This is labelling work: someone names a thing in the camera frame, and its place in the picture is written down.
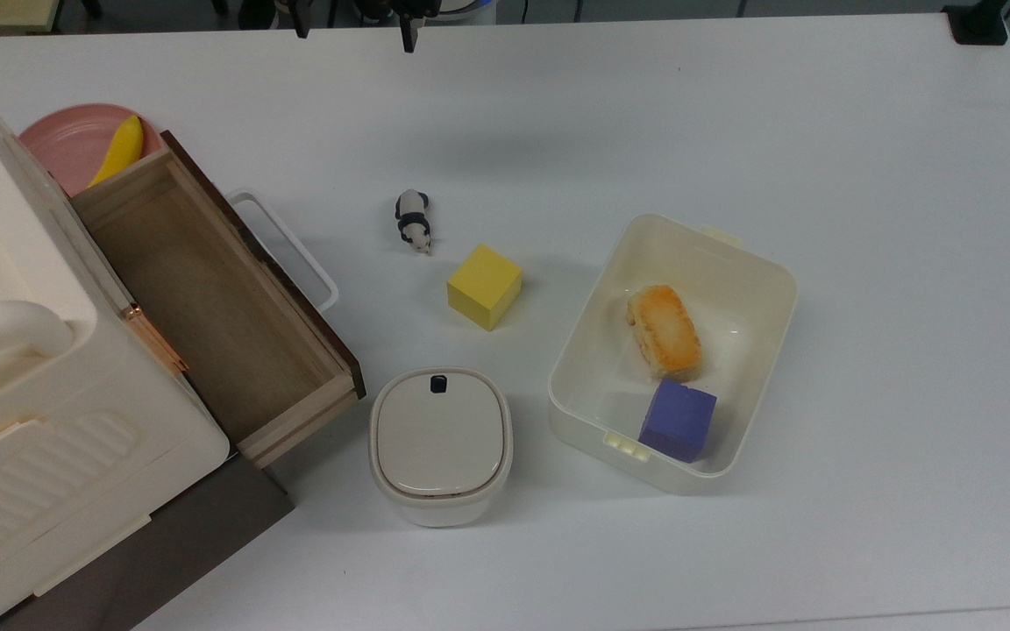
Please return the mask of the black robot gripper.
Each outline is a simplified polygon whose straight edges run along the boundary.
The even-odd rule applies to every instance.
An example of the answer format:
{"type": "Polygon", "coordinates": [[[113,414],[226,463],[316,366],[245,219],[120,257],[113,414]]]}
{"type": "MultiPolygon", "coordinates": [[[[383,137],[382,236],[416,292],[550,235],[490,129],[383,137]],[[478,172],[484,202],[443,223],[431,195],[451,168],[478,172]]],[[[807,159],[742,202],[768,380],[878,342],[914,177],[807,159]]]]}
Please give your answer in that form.
{"type": "MultiPolygon", "coordinates": [[[[441,1],[354,1],[354,9],[365,20],[388,20],[397,16],[404,52],[415,52],[421,18],[434,18],[441,1]]],[[[294,0],[294,32],[307,39],[311,29],[311,1],[294,0]]]]}

